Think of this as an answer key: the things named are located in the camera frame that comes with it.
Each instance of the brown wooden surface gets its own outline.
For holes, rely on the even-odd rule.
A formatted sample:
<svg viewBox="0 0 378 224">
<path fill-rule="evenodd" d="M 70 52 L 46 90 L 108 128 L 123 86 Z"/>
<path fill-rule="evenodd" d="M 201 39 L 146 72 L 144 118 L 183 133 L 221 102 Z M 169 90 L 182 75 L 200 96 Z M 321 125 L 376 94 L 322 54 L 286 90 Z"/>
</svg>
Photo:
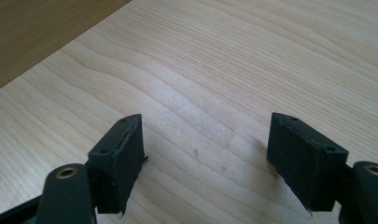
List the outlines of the brown wooden surface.
<svg viewBox="0 0 378 224">
<path fill-rule="evenodd" d="M 0 0 L 0 88 L 129 0 Z"/>
<path fill-rule="evenodd" d="M 338 223 L 266 162 L 274 111 L 378 162 L 378 1 L 134 0 L 0 89 L 0 213 L 142 113 L 149 161 L 100 223 Z"/>
</svg>

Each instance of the wood grain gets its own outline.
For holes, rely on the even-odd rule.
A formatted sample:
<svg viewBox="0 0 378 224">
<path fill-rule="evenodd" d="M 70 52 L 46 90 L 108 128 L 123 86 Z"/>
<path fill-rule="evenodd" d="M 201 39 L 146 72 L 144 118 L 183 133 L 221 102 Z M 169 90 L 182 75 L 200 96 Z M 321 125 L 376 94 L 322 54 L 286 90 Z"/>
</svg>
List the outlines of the wood grain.
<svg viewBox="0 0 378 224">
<path fill-rule="evenodd" d="M 129 0 L 0 0 L 0 88 Z"/>
<path fill-rule="evenodd" d="M 142 113 L 149 161 L 100 223 L 338 223 L 266 162 L 274 111 L 378 162 L 377 1 L 132 1 L 0 89 L 0 213 Z"/>
</svg>

